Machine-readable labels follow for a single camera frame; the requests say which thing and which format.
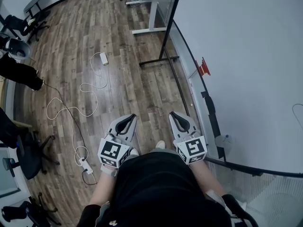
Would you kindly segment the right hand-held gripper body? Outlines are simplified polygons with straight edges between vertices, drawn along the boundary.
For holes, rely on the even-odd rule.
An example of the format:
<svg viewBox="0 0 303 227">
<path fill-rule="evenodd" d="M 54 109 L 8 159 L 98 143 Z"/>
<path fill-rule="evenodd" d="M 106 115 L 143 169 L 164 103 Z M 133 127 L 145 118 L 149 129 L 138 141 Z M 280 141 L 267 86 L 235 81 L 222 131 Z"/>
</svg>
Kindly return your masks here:
<svg viewBox="0 0 303 227">
<path fill-rule="evenodd" d="M 186 165 L 204 160 L 208 153 L 205 137 L 201 135 L 200 131 L 194 131 L 187 136 L 175 139 L 173 144 Z"/>
</svg>

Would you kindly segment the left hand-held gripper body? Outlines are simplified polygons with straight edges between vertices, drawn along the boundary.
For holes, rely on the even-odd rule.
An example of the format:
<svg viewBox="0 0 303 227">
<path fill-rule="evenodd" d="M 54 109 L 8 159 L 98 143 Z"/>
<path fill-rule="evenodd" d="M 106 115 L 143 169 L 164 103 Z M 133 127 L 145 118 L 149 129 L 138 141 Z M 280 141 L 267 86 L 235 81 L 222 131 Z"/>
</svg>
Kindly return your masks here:
<svg viewBox="0 0 303 227">
<path fill-rule="evenodd" d="M 107 133 L 101 139 L 98 158 L 104 165 L 114 168 L 119 168 L 130 155 L 131 139 L 126 136 L 114 136 L 112 133 Z"/>
</svg>

